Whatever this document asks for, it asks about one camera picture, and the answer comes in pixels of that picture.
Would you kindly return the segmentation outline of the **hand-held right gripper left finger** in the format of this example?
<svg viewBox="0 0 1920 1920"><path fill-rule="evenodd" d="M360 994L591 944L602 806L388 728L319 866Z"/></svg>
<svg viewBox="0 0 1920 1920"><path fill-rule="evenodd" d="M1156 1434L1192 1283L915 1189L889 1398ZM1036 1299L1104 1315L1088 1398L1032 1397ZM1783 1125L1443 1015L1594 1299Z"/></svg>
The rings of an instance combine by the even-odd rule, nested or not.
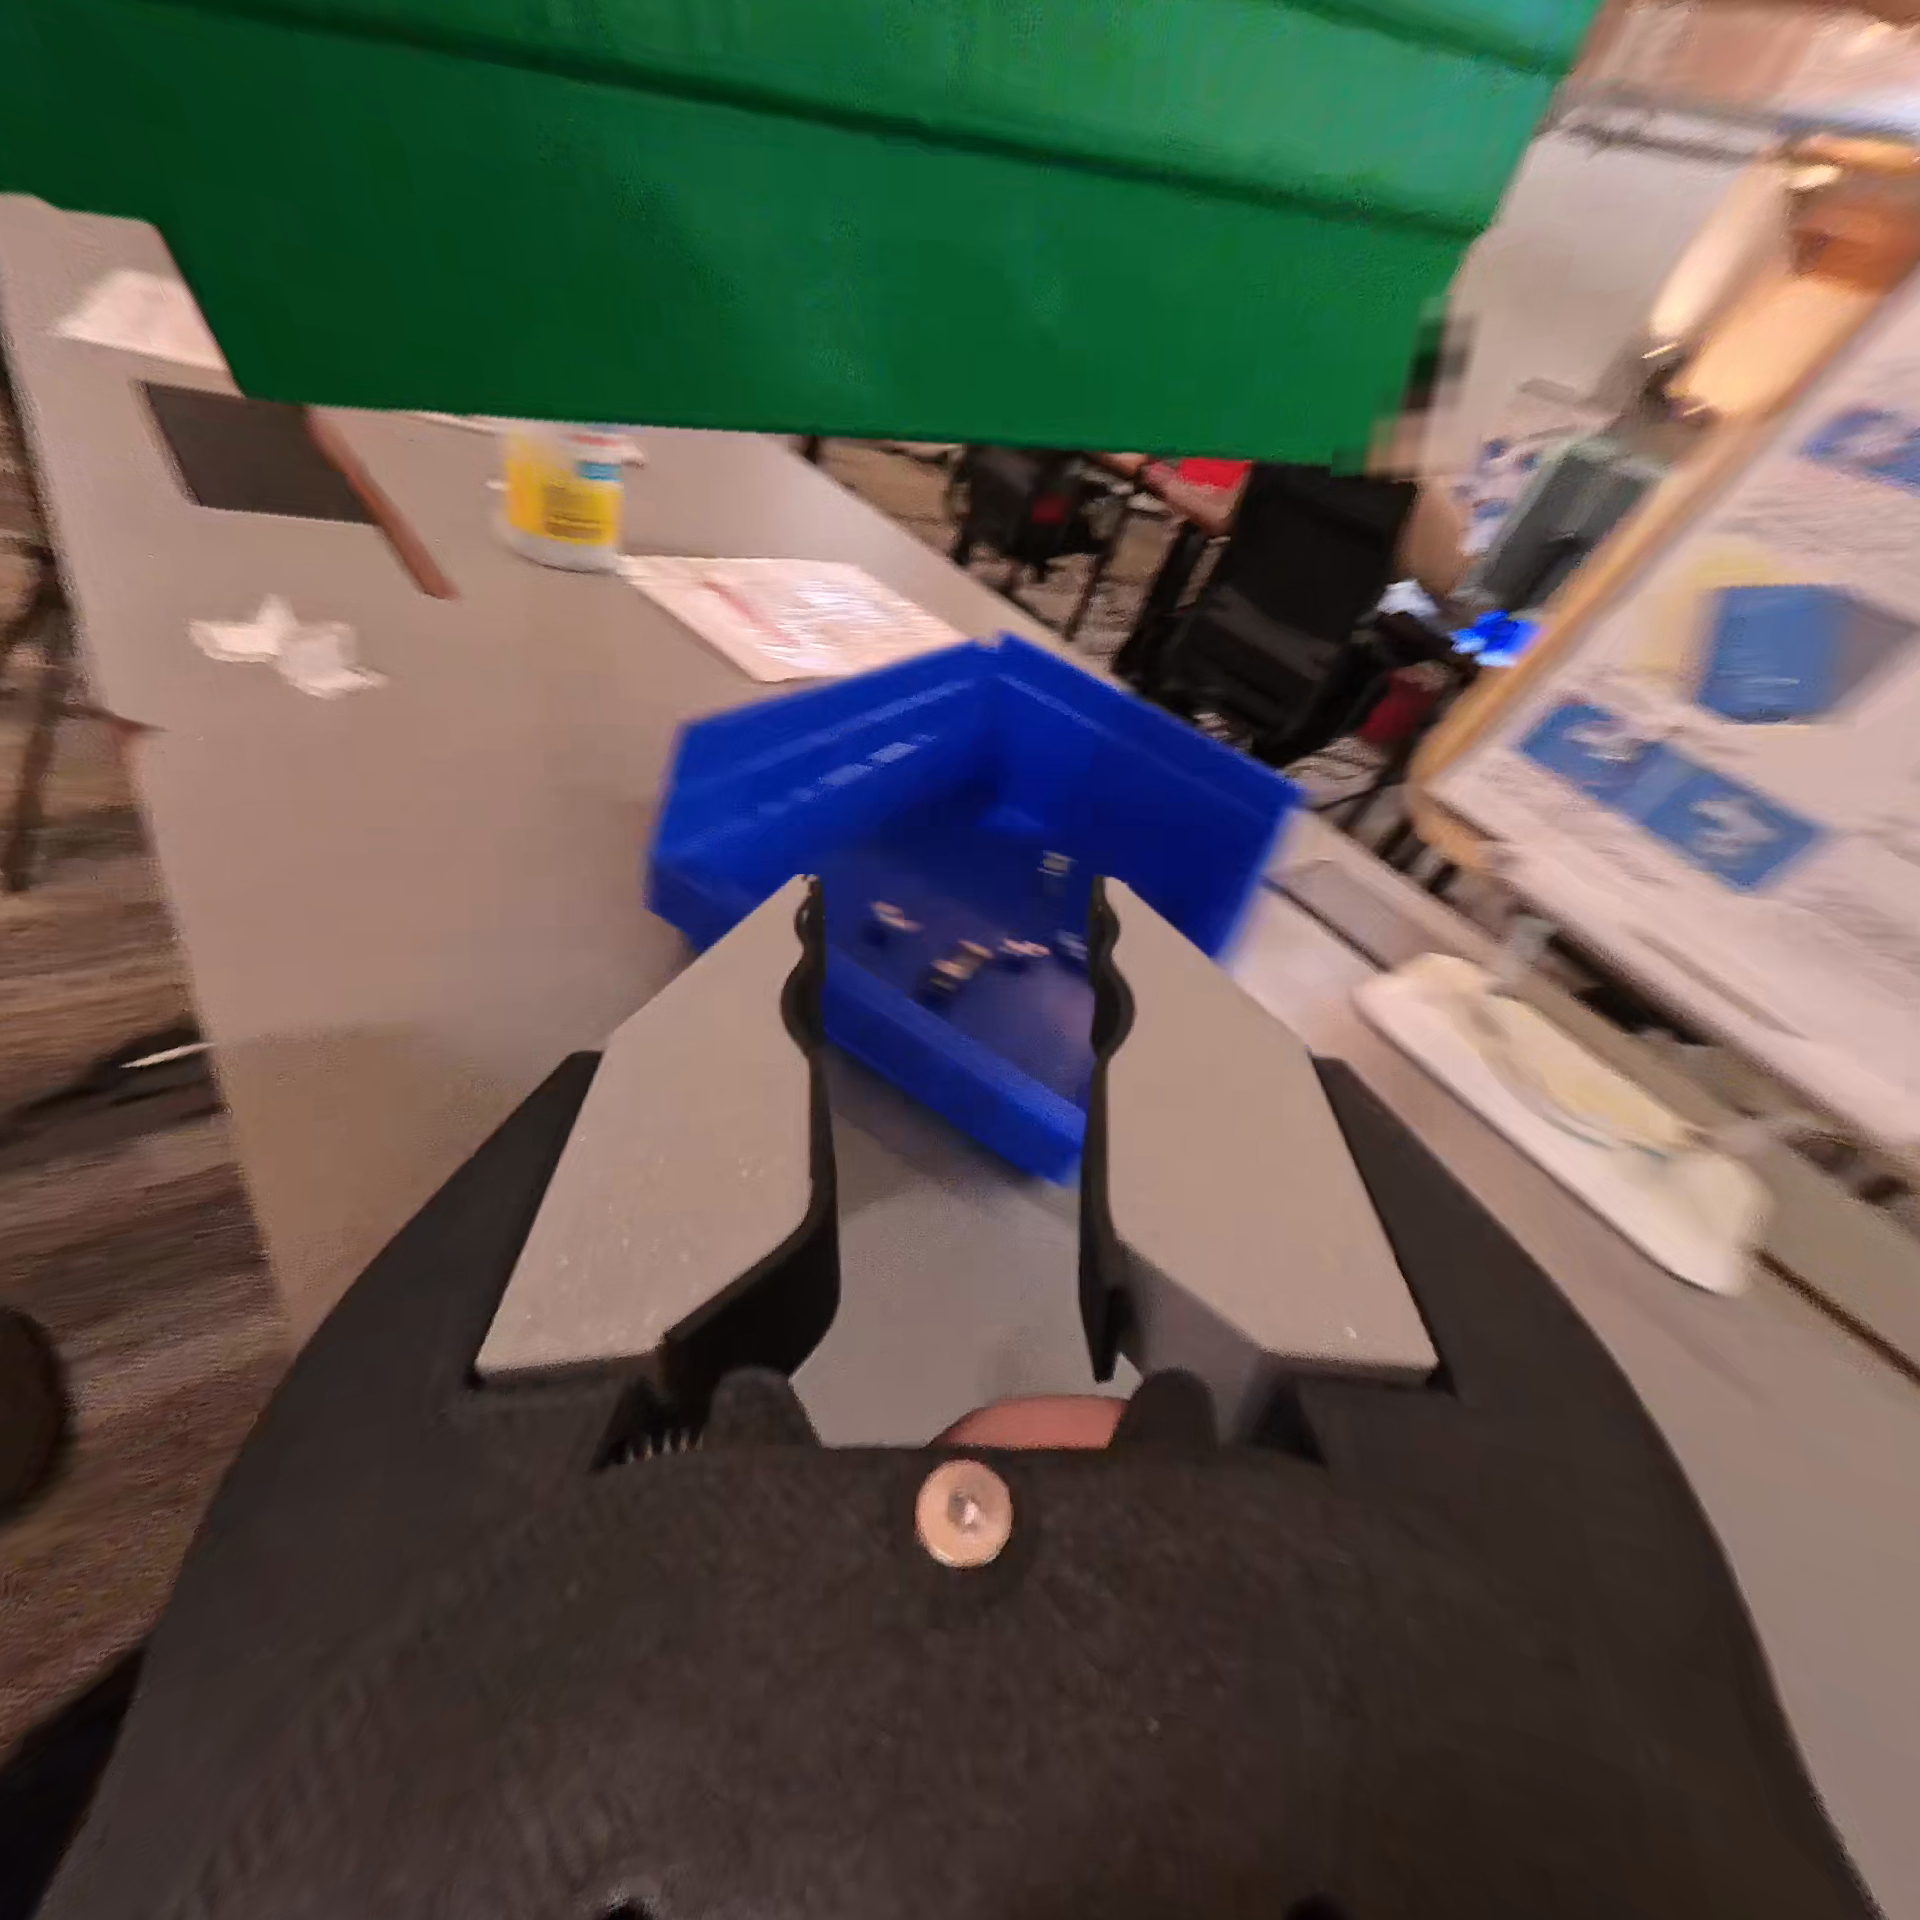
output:
<svg viewBox="0 0 1920 1920"><path fill-rule="evenodd" d="M487 1384L789 1378L841 1300L815 877L793 877L597 1057L475 1355Z"/></svg>

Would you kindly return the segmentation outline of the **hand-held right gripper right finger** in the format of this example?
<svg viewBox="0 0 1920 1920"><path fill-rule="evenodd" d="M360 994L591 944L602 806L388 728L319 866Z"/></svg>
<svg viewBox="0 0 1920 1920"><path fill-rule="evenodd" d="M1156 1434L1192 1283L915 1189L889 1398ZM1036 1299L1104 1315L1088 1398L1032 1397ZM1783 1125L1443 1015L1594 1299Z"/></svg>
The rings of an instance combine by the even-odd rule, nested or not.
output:
<svg viewBox="0 0 1920 1920"><path fill-rule="evenodd" d="M1231 1440L1300 1381L1428 1386L1437 1352L1311 1048L1114 877L1091 882L1085 966L1094 1381L1186 1375Z"/></svg>

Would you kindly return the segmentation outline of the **blue plastic bin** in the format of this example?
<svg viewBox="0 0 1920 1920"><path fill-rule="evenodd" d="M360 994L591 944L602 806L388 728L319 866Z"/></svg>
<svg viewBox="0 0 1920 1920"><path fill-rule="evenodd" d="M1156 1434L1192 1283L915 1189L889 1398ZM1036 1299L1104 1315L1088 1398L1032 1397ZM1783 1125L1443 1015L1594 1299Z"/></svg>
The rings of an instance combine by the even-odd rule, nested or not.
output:
<svg viewBox="0 0 1920 1920"><path fill-rule="evenodd" d="M677 737L644 902L707 951L796 877L823 896L823 1031L1020 1174L1062 1187L1091 1082L1088 973L986 973L914 999L954 939L1090 930L1128 885L1223 957L1302 794L1281 772L1020 637L929 653L695 721ZM860 936L870 900L926 932Z"/></svg>

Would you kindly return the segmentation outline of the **green plastic bin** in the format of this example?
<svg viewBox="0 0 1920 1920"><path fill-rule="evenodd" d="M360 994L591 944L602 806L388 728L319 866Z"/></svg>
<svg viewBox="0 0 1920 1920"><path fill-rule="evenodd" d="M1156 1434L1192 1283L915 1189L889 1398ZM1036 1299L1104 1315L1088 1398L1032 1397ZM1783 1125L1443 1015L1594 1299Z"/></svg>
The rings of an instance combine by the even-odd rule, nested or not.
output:
<svg viewBox="0 0 1920 1920"><path fill-rule="evenodd" d="M29 2L244 392L1356 465L1597 5Z"/></svg>

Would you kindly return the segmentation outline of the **printed paper sheet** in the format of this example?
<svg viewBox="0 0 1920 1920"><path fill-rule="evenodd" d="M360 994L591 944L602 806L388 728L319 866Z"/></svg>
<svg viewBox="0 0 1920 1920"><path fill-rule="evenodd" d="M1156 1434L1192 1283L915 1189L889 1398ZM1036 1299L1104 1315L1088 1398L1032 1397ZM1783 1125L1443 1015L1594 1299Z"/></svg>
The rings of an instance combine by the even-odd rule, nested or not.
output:
<svg viewBox="0 0 1920 1920"><path fill-rule="evenodd" d="M759 687L847 681L968 643L845 563L622 556L616 573Z"/></svg>
<svg viewBox="0 0 1920 1920"><path fill-rule="evenodd" d="M56 322L53 337L230 377L227 360L197 300L176 276L116 268L98 278Z"/></svg>

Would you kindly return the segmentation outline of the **clear plastic wrapper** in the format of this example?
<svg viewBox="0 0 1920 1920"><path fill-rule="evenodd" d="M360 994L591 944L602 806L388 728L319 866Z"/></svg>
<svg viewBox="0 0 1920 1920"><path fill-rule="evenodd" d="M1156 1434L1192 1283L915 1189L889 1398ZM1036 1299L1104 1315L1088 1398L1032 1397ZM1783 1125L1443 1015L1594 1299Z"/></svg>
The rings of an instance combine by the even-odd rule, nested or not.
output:
<svg viewBox="0 0 1920 1920"><path fill-rule="evenodd" d="M388 685L361 660L351 627L302 619L276 592L241 616L193 619L186 634L201 659L267 668L282 685L314 701L345 701Z"/></svg>

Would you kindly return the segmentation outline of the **disinfectant wipes canister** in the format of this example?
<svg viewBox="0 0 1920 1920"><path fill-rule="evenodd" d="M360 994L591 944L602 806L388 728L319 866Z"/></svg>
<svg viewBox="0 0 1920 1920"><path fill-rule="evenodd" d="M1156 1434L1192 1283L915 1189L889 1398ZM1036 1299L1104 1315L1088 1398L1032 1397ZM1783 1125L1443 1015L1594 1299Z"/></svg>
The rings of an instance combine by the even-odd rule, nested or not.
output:
<svg viewBox="0 0 1920 1920"><path fill-rule="evenodd" d="M626 516L624 429L591 423L504 421L497 454L495 526L531 565L614 574Z"/></svg>

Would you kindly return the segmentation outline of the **printed instruction sheet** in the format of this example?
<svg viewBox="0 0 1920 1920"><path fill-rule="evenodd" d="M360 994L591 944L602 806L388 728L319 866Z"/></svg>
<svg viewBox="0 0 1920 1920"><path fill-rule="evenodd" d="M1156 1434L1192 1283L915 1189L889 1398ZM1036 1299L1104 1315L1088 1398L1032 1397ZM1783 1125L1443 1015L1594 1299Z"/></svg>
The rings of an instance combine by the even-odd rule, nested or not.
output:
<svg viewBox="0 0 1920 1920"><path fill-rule="evenodd" d="M1909 288L1434 799L1574 935L1909 1146L1916 785Z"/></svg>

